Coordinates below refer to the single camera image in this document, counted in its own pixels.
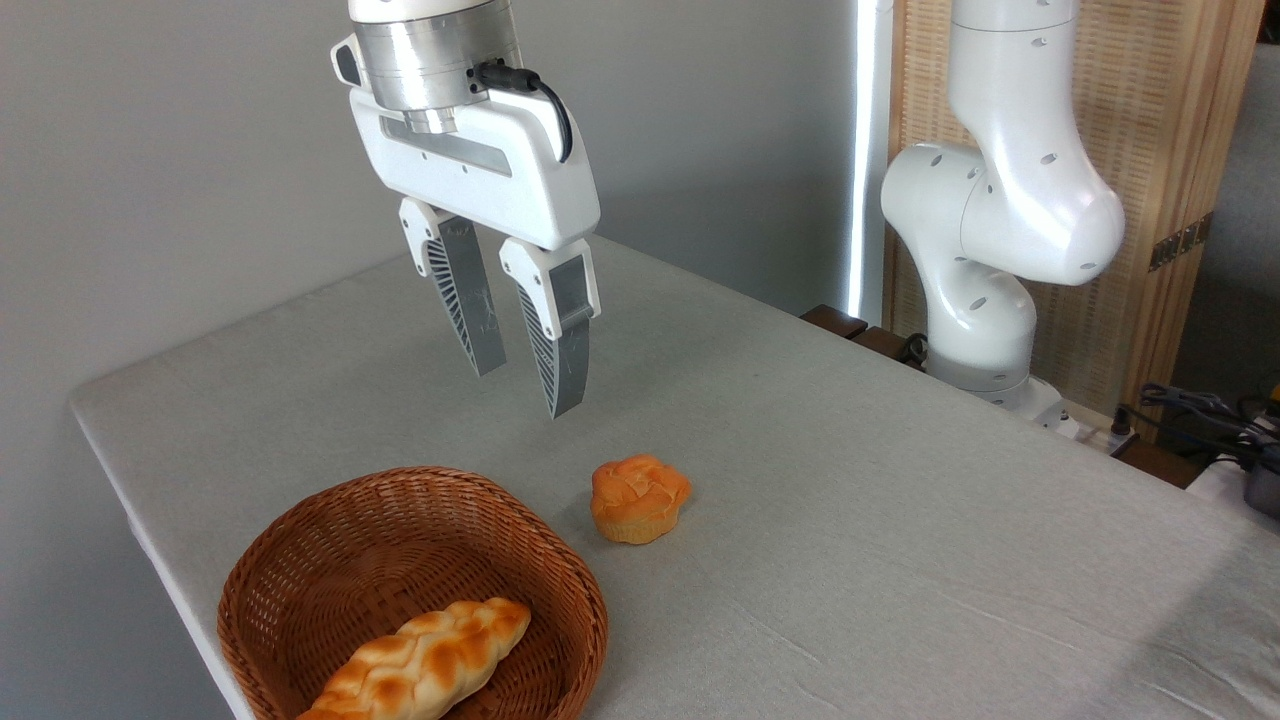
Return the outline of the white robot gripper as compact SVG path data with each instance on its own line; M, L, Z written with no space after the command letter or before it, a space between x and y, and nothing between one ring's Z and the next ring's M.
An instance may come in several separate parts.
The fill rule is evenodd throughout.
M506 364L506 351L471 220L513 236L500 247L500 265L517 287L550 416L579 406L588 387L590 320L600 314L582 238L600 220L584 141L576 138L561 161L554 104L543 94L502 90L454 108L453 132L416 133L403 113L376 104L353 36L332 49L332 63L349 88L372 169L407 196L399 222L411 258L434 283L475 373Z

